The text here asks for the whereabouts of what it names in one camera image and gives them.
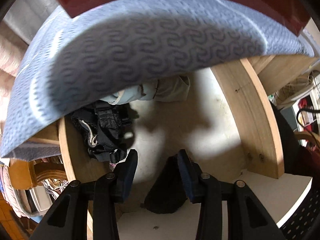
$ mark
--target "black cable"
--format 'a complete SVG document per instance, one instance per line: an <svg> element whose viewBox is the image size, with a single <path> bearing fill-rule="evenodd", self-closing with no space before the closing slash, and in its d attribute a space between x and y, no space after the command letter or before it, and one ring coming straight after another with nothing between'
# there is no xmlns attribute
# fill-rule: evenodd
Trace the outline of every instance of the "black cable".
<svg viewBox="0 0 320 240"><path fill-rule="evenodd" d="M305 127L303 126L303 124L300 123L300 121L299 121L299 119L298 119L299 114L300 114L301 112L303 112L303 111L308 112L308 113L313 113L313 114L320 114L320 110L314 110L314 109L309 109L309 108L301 108L301 109L297 112L297 116L296 116L296 119L297 119L298 124L301 125L308 133L310 133L310 135L314 138L318 149L320 150L320 146L319 146L319 144L318 144L318 141L317 141L316 137L313 135L312 131L309 131L309 129L305 128Z"/></svg>

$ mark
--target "wavy quilted pattern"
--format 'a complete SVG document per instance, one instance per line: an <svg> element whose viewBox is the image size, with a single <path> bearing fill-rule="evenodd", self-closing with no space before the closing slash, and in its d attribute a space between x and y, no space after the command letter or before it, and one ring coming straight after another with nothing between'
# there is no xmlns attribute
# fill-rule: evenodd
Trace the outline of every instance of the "wavy quilted pattern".
<svg viewBox="0 0 320 240"><path fill-rule="evenodd" d="M70 19L58 7L30 44L2 157L83 105L153 78L234 59L313 52L271 18L227 0L117 0Z"/></svg>

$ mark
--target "gray curtain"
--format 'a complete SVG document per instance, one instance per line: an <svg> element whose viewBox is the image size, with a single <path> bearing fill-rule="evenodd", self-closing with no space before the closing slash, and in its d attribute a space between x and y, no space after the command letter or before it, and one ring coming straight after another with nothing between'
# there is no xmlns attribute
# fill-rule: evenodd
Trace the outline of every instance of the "gray curtain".
<svg viewBox="0 0 320 240"><path fill-rule="evenodd" d="M58 6L56 0L16 0L4 17L4 22L27 44Z"/></svg>

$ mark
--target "cable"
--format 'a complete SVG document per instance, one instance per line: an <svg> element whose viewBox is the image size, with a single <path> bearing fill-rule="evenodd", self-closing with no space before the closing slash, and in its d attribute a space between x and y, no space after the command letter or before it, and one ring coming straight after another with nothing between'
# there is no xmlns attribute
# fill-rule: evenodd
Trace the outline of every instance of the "cable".
<svg viewBox="0 0 320 240"><path fill-rule="evenodd" d="M305 128L305 127L303 126L302 123L300 123L300 121L299 121L299 119L298 119L299 114L300 114L301 112L303 112L303 111L308 112L308 113L313 113L313 114L320 114L320 110L314 110L314 109L309 109L309 108L301 108L301 109L297 112L296 119L297 119L298 124L301 125L303 128ZM305 130L306 130L308 133L310 133L310 135L314 138L314 140L315 140L315 142L316 142L316 145L317 145L318 149L320 150L320 146L319 146L319 144L318 144L318 141L317 141L316 137L313 135L312 131L309 131L309 129L307 129L307 128L305 128Z"/></svg>

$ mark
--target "patterned fabric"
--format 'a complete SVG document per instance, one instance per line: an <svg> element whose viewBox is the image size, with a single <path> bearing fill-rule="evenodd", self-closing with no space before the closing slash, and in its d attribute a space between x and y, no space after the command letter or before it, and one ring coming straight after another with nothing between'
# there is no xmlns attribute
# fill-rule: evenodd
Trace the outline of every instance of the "patterned fabric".
<svg viewBox="0 0 320 240"><path fill-rule="evenodd" d="M61 8L15 80L2 157L84 105L145 81L256 55L313 56L281 24L227 0L117 0L70 19Z"/></svg>
<svg viewBox="0 0 320 240"><path fill-rule="evenodd" d="M310 190L296 212L280 228L286 240L301 240L320 213L320 191Z"/></svg>

